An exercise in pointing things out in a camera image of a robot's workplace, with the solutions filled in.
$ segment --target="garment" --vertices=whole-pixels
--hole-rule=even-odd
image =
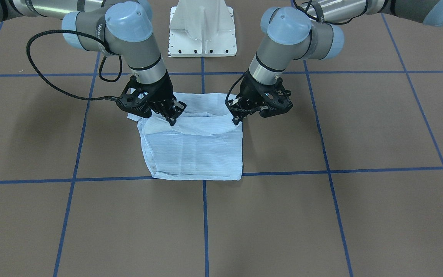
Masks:
[[[239,180],[242,124],[235,126],[223,93],[174,93],[187,104],[173,127],[159,114],[138,121],[152,177],[167,180]]]

